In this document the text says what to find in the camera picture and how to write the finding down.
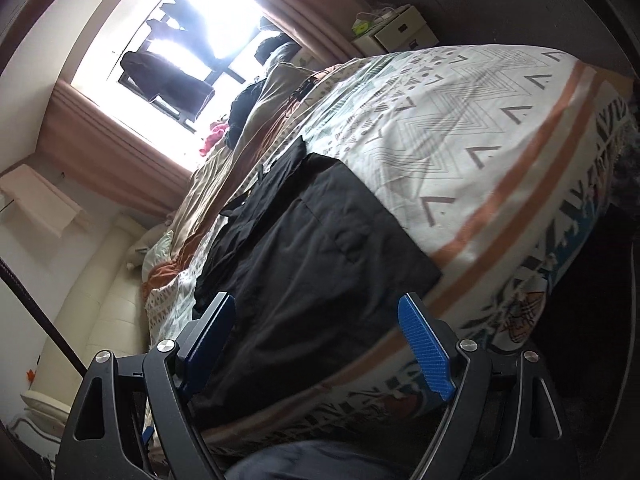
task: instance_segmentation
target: bed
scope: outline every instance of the bed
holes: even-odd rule
[[[440,268],[424,297],[432,312],[460,337],[519,348],[607,206],[614,162],[636,127],[629,82],[553,49],[478,45],[355,59],[310,86],[243,131],[234,152],[217,146],[194,175],[171,227],[172,258],[144,286],[151,344],[191,319],[225,204],[302,137],[309,153],[357,176]],[[245,456],[433,403],[392,326],[336,373],[202,434],[213,452]],[[161,459],[158,443],[151,455]]]

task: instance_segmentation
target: metal screw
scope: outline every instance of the metal screw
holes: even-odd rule
[[[478,350],[478,343],[476,343],[473,339],[463,339],[460,341],[460,348],[462,348],[465,352],[475,352]]]
[[[111,352],[108,350],[102,350],[95,355],[95,361],[97,363],[105,363],[109,360],[109,357],[111,357]]]
[[[524,352],[524,358],[530,363],[537,363],[538,361],[540,361],[540,356],[533,350],[527,350],[526,352]]]
[[[156,348],[158,348],[159,352],[170,352],[171,350],[174,349],[174,346],[175,346],[175,341],[171,339],[165,339],[159,342]]]

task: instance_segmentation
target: cream-colored sofa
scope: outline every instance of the cream-colored sofa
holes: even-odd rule
[[[85,365],[103,349],[116,356],[148,349],[140,269],[127,270],[124,262],[127,249],[145,232],[131,218],[117,216],[56,317],[57,329]],[[33,384],[22,394],[30,418],[41,430],[62,436],[80,382],[78,372],[47,339]]]

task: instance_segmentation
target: white wall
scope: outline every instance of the white wall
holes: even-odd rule
[[[35,158],[28,162],[92,218],[88,230],[73,222],[58,240],[39,233],[15,203],[0,214],[0,256],[54,320],[121,208],[68,178],[61,180],[60,172]],[[5,424],[24,408],[20,393],[29,386],[26,373],[36,369],[45,338],[44,331],[0,281],[0,420]]]
[[[0,171],[35,149],[53,85],[103,0],[56,0],[0,75]]]

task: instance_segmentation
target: pillow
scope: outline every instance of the pillow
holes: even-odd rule
[[[145,255],[148,250],[158,243],[158,240],[162,237],[166,231],[166,225],[160,224],[152,227],[144,233],[140,240],[134,243],[124,255],[124,261],[127,263],[127,269],[133,270],[136,267],[142,265]]]
[[[149,279],[151,269],[171,260],[171,245],[174,241],[174,232],[167,231],[151,249],[148,250],[142,263],[142,283]]]
[[[262,92],[247,117],[234,154],[239,154],[260,127],[267,122],[309,76],[311,70],[298,68],[289,63],[278,63],[264,82]]]

